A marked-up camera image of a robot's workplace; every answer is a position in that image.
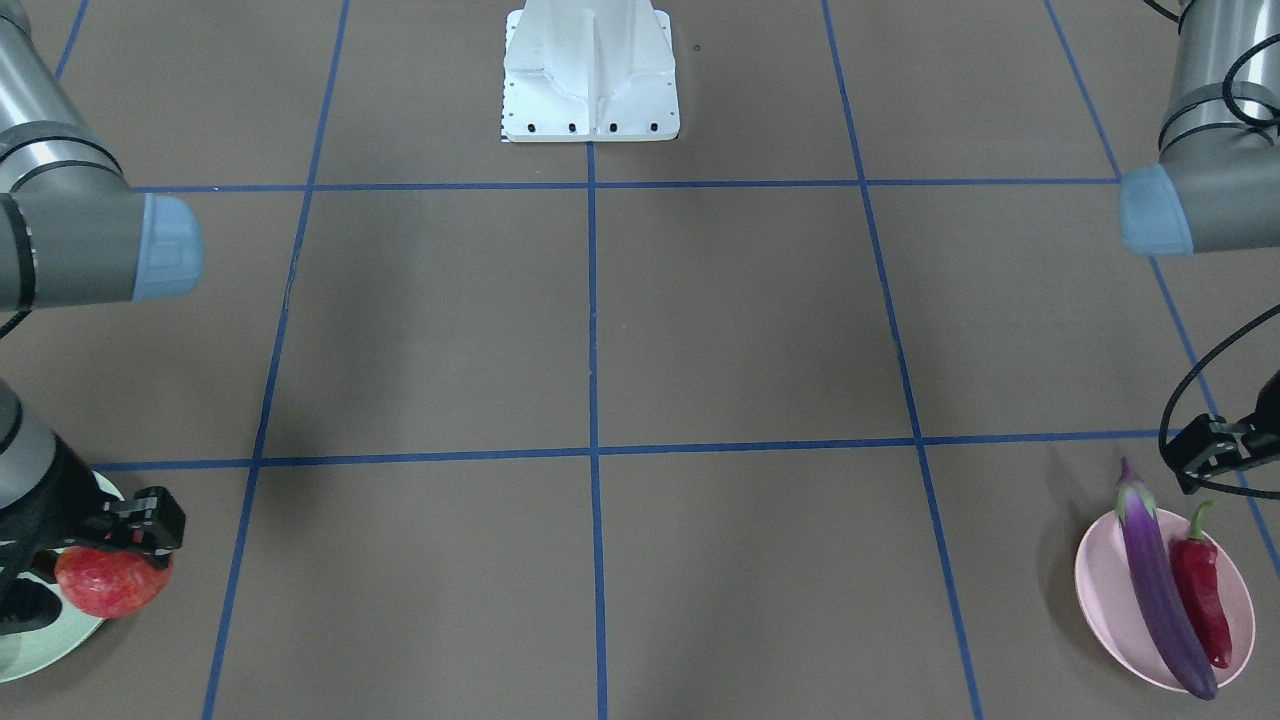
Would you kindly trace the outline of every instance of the cable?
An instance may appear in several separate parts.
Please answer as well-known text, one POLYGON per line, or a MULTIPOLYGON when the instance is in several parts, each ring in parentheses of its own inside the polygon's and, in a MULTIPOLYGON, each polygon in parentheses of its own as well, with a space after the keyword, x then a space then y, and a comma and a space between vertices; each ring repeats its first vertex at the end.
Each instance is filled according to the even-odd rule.
POLYGON ((1245 63, 1248 63, 1249 60, 1253 59, 1254 55, 1262 53, 1267 47, 1271 47, 1276 42, 1280 42, 1280 35, 1272 35, 1271 37, 1263 40, 1262 42, 1258 42, 1253 47, 1245 50, 1244 54, 1240 55, 1240 58, 1236 59, 1235 63, 1231 65, 1231 69, 1226 70, 1226 78, 1222 81, 1222 102, 1226 102, 1226 109, 1230 110, 1231 114, 1236 117, 1236 119, 1239 119, 1242 123, 1249 127, 1274 128, 1276 126, 1280 126, 1280 119, 1272 118, 1270 120, 1262 120, 1245 114, 1244 110, 1240 108, 1239 102, 1235 101, 1235 95, 1231 92, 1231 85, 1235 83, 1235 74, 1240 72, 1240 68, 1243 68, 1245 63))
POLYGON ((1174 20, 1175 23, 1178 22, 1178 15, 1175 15, 1172 10, 1169 10, 1160 3, 1156 3, 1156 0, 1142 0, 1142 1, 1146 3, 1148 8, 1160 13, 1161 15, 1165 15, 1166 18, 1174 20))
POLYGON ((31 310, 22 310, 19 313, 15 313, 13 318, 9 318, 8 323, 0 325, 0 338, 13 332, 13 329, 17 328, 19 323, 27 319, 27 315, 31 315, 31 310))
MULTIPOLYGON (((1215 357, 1217 357, 1219 355, 1221 355, 1224 350, 1226 350, 1228 347, 1231 347, 1242 337, 1249 334, 1251 332, 1253 332, 1254 328, 1257 328, 1262 323, 1270 320, 1271 318, 1275 318, 1276 315, 1280 315, 1280 305, 1276 305, 1275 307, 1271 307, 1270 310, 1263 311, 1257 318, 1253 318, 1252 320, 1249 320, 1248 323, 1245 323, 1244 327, 1242 327, 1240 329, 1235 331, 1230 336, 1228 336, 1228 338, 1224 340, 1222 342, 1217 343, 1217 347, 1215 347, 1213 350, 1210 350, 1208 352, 1206 352, 1204 357, 1201 357, 1199 363, 1196 363, 1196 366, 1193 366, 1192 370, 1189 373, 1187 373, 1187 377, 1184 377, 1183 380, 1180 383, 1178 383, 1178 387, 1174 388, 1174 393, 1169 397, 1169 402, 1165 405, 1165 413, 1160 418, 1160 439, 1157 441, 1158 442, 1158 447, 1160 447, 1160 456, 1165 460, 1166 465, 1170 465, 1170 462, 1169 462, 1169 454, 1167 454, 1169 452, 1169 420, 1174 416, 1174 407, 1178 405, 1178 401, 1181 400, 1183 393, 1187 392, 1187 388, 1190 387, 1192 382, 1196 380, 1197 375, 1199 375, 1201 372, 1203 372, 1204 368, 1208 366, 1208 364, 1212 363, 1215 357)), ((1207 482, 1207 480, 1201 480, 1199 484, 1202 487, 1207 487, 1210 489, 1216 489, 1216 491, 1221 491, 1221 492, 1229 492, 1229 493, 1234 493, 1234 495, 1248 495, 1248 496, 1253 496, 1253 497, 1265 497, 1265 498, 1276 498, 1276 500, 1280 500, 1280 492, 1263 492, 1263 491, 1256 491, 1256 489, 1249 489, 1249 488, 1240 488, 1240 487, 1235 487, 1235 486, 1224 486, 1221 483, 1213 483, 1213 482, 1207 482)))

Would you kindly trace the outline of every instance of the apple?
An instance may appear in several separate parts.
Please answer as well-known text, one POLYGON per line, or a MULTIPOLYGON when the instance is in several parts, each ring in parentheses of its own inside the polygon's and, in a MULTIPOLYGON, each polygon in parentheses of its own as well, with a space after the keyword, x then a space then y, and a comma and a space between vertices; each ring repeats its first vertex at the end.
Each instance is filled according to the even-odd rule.
POLYGON ((164 570, 133 552, 104 552, 74 546, 54 566, 63 597, 93 618, 123 618, 155 600, 173 575, 173 559, 164 570))

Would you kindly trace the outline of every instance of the purple eggplant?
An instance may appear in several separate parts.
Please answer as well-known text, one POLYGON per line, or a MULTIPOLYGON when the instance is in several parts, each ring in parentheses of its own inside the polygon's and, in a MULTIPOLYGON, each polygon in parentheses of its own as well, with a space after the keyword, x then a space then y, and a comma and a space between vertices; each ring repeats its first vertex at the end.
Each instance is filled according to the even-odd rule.
POLYGON ((1116 484, 1116 515, 1124 529, 1133 592, 1156 651, 1187 692, 1201 700, 1213 700, 1217 679, 1178 594, 1156 519, 1156 498, 1128 460, 1121 461, 1116 484))

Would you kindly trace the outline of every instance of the plate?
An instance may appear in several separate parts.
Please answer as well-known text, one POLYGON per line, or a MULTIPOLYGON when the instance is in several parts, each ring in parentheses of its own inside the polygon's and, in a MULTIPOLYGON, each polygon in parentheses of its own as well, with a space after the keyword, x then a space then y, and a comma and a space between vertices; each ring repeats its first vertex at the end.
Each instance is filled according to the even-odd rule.
MULTIPOLYGON (((1167 510, 1157 509, 1156 514, 1166 548, 1170 541, 1187 537, 1189 520, 1167 510)), ((1208 533, 1204 536, 1213 539, 1208 533)), ((1217 684, 1222 687, 1249 664, 1257 625, 1249 588, 1221 546, 1217 553, 1217 593, 1231 628, 1231 662, 1225 670, 1213 667, 1217 684)), ((1114 510, 1098 518, 1080 541, 1075 553, 1075 594, 1089 628, 1112 657, 1153 685, 1187 692, 1160 659, 1147 632, 1129 579, 1120 519, 1114 510)))
MULTIPOLYGON (((93 475, 97 478, 97 487, 124 500, 111 480, 97 473, 93 475)), ((19 578, 36 580, 54 591, 59 600, 63 600, 63 593, 56 584, 50 585, 29 573, 23 573, 19 578)), ((64 601, 58 620, 54 620, 47 628, 15 635, 0 635, 0 683, 26 678, 67 657, 70 651, 87 641, 101 624, 101 619, 86 615, 64 601)))

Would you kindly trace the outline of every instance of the blue tape line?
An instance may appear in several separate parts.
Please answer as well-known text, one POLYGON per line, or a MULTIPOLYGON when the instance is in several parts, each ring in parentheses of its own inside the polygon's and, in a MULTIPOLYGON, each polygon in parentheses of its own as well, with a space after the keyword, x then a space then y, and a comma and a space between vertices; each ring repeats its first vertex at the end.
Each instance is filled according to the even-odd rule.
MULTIPOLYGON (((1117 184, 1117 178, 883 178, 868 179, 873 187, 893 186, 1006 186, 1006 184, 1117 184)), ((858 187, 858 179, 750 179, 750 181, 613 181, 596 182, 596 190, 678 190, 750 187, 858 187)), ((136 192, 306 192, 306 184, 156 184, 138 186, 136 192)), ((586 190, 586 182, 388 182, 325 183, 311 186, 315 192, 430 192, 438 190, 586 190)))
POLYGON ((586 457, 586 447, 548 447, 531 450, 470 450, 461 452, 396 452, 387 455, 317 455, 307 457, 264 457, 262 468, 317 468, 324 465, 393 465, 404 462, 472 462, 476 460, 530 460, 538 457, 586 457))
POLYGON ((1116 178, 920 178, 920 179, 869 179, 872 187, 893 186, 974 186, 974 184, 1119 184, 1116 178))
POLYGON ((753 181, 611 181, 600 190, 676 190, 686 187, 856 187, 856 179, 753 179, 753 181))
POLYGON ((881 252, 879 232, 876 227, 876 213, 872 208, 870 190, 865 182, 867 173, 863 168, 861 147, 858 143, 858 126, 854 122, 852 105, 849 102, 845 70, 844 64, 840 60, 840 49, 836 44, 836 28, 831 19, 831 4, 828 0, 822 0, 822 14, 827 24, 827 41, 831 45, 831 60, 836 69, 836 82, 840 86, 840 101, 844 106, 845 123, 849 128, 849 143, 854 151, 854 167, 858 170, 859 190, 863 196, 863 210, 867 214, 867 229, 870 233, 872 251, 876 255, 876 272, 879 275, 881 290, 884 295, 884 311, 888 315, 890 332, 893 336, 893 345, 897 350, 897 363, 902 375, 902 395, 906 398, 906 410, 911 419, 911 436, 915 443, 916 457, 920 464, 920 477, 924 483, 924 493, 929 501, 929 518, 933 523, 933 538, 938 547, 938 560, 942 564, 942 580, 947 591, 947 602, 951 606, 951 620, 955 626, 956 643, 960 648, 960 661, 964 665, 965 683, 969 688, 969 702, 973 708, 974 720, 983 720, 982 700, 978 693, 978 680, 974 675, 973 661, 969 655, 969 641, 964 626, 964 616, 960 611, 960 597, 955 588, 951 556, 947 552, 946 533, 942 528, 942 515, 938 511, 937 497, 933 492, 933 477, 929 470, 929 459, 925 452, 925 446, 922 442, 920 418, 915 407, 915 395, 911 391, 911 375, 908 370, 906 352, 902 347, 902 336, 899 332, 897 313, 893 309, 893 293, 890 288, 888 273, 884 268, 884 256, 881 252))
POLYGON ((67 63, 72 59, 72 50, 76 47, 76 41, 79 40, 79 29, 84 24, 84 14, 88 13, 88 3, 90 0, 81 0, 79 10, 76 12, 76 20, 72 22, 72 31, 67 36, 67 46, 63 47, 63 56, 58 60, 58 69, 54 70, 54 77, 58 79, 63 79, 67 63))
POLYGON ((595 143, 586 143, 588 407, 591 457, 591 557, 595 577, 595 710, 609 717, 609 662, 604 605, 604 514, 600 505, 599 284, 595 209, 595 143))
POLYGON ((1080 96, 1084 97, 1084 105, 1089 109, 1089 117, 1093 118, 1093 129, 1098 132, 1098 138, 1102 141, 1102 149, 1107 154, 1107 161, 1111 163, 1111 172, 1115 173, 1119 181, 1123 173, 1120 172, 1120 163, 1116 161, 1115 152, 1111 151, 1111 141, 1107 140, 1106 131, 1102 129, 1102 119, 1098 117, 1098 110, 1093 105, 1093 99, 1089 97, 1089 88, 1084 86, 1084 76, 1080 74, 1080 67, 1075 63, 1075 55, 1071 53, 1071 45, 1066 41, 1066 33, 1062 32, 1062 23, 1057 20, 1057 13, 1053 12, 1053 3, 1044 0, 1044 10, 1048 12, 1048 19, 1053 23, 1053 32, 1057 33, 1057 41, 1062 44, 1062 53, 1066 54, 1066 61, 1071 65, 1071 74, 1075 76, 1075 85, 1080 88, 1080 96))
POLYGON ((262 450, 266 445, 266 429, 271 419, 271 402, 275 397, 275 383, 280 370, 284 336, 289 323, 289 299, 293 292, 293 281, 297 278, 298 256, 302 254, 302 242, 307 232, 307 219, 311 214, 311 199, 314 195, 312 188, 320 167, 320 152, 324 147, 324 135, 329 122, 329 106, 333 101, 333 88, 338 78, 338 65, 342 59, 342 45, 347 33, 347 17, 349 9, 351 0, 342 0, 342 12, 338 15, 338 33, 333 44, 333 55, 329 61, 329 77, 325 85, 324 100, 320 104, 320 119, 316 123, 315 143, 311 150, 311 167, 307 170, 307 188, 302 196, 302 209, 298 213, 298 229, 293 238, 293 252, 289 258, 289 274, 284 283, 284 296, 280 302, 280 318, 275 328, 275 345, 271 348, 271 366, 266 377, 266 388, 262 391, 262 413, 259 419, 257 436, 253 439, 252 465, 248 471, 248 483, 244 487, 244 501, 241 506, 241 523, 236 533, 236 551, 232 555, 232 566, 227 578, 227 593, 223 600, 223 615, 218 625, 218 642, 214 646, 214 659, 209 669, 209 685, 205 691, 204 720, 212 720, 214 706, 218 700, 218 685, 221 679, 223 659, 227 653, 227 637, 230 632, 232 615, 236 609, 236 591, 239 585, 241 560, 244 553, 244 542, 248 537, 250 519, 253 512, 253 497, 257 491, 257 478, 262 461, 262 450))
POLYGON ((385 182, 325 183, 316 192, 422 192, 431 190, 585 190, 585 182, 385 182))
MULTIPOLYGON (((795 439, 764 442, 704 442, 667 445, 614 445, 599 446, 600 456, 625 455, 689 455, 716 452, 786 452, 805 450, 859 450, 873 447, 913 447, 943 445, 1000 445, 1030 442, 1084 442, 1106 439, 1155 438, 1158 430, 1083 430, 1068 433, 1020 433, 989 436, 938 436, 854 438, 854 439, 795 439)), ((591 447, 534 447, 521 450, 463 450, 440 452, 394 452, 380 455, 312 455, 294 457, 262 457, 259 468, 315 468, 324 465, 392 465, 408 462, 474 462, 479 460, 536 460, 540 457, 590 457, 591 447)), ((225 460, 142 460, 136 462, 96 462, 102 473, 155 473, 173 470, 246 469, 255 465, 250 457, 225 460)))
POLYGON ((228 460, 143 460, 141 462, 95 462, 99 473, 157 473, 178 470, 244 470, 253 466, 248 457, 228 460))
POLYGON ((248 520, 253 514, 256 489, 257 468, 250 468, 248 482, 244 486, 244 500, 241 502, 239 525, 236 529, 236 548, 232 551, 232 565, 227 573, 227 592, 223 593, 223 612, 218 619, 218 639, 214 641, 214 657, 209 665, 209 684, 205 687, 205 707, 201 714, 204 720, 214 717, 214 703, 218 700, 218 683, 223 676, 227 637, 230 634, 232 614, 236 611, 236 591, 239 587, 239 569, 244 559, 244 541, 248 538, 248 520))
POLYGON ((924 445, 1001 445, 1012 442, 1083 442, 1102 439, 1146 439, 1155 438, 1160 430, 1084 430, 1073 433, 1018 433, 993 436, 941 436, 923 437, 924 445))
MULTIPOLYGON (((1187 360, 1192 365, 1196 365, 1196 363, 1199 363, 1199 359, 1196 355, 1196 348, 1192 347, 1192 338, 1183 324, 1183 315, 1178 311, 1178 304, 1174 302, 1174 293, 1169 290, 1169 283, 1165 282, 1165 273, 1160 269, 1160 263, 1155 258, 1148 258, 1147 263, 1151 265, 1152 274, 1156 275, 1156 284, 1160 286, 1160 295, 1165 299, 1165 307, 1169 309, 1169 314, 1174 318, 1174 328, 1178 329, 1178 338, 1183 342, 1183 351, 1187 354, 1187 360)), ((1213 401, 1213 393, 1208 391, 1208 380, 1204 379, 1204 373, 1197 375, 1196 379, 1199 382, 1201 392, 1204 395, 1210 413, 1217 415, 1217 402, 1213 401)))
POLYGON ((699 452, 778 452, 794 450, 849 450, 867 447, 911 447, 914 438, 814 439, 773 442, 708 442, 673 445, 618 445, 600 448, 600 455, 687 455, 699 452))
POLYGON ((133 192, 306 192, 306 184, 140 184, 133 192))

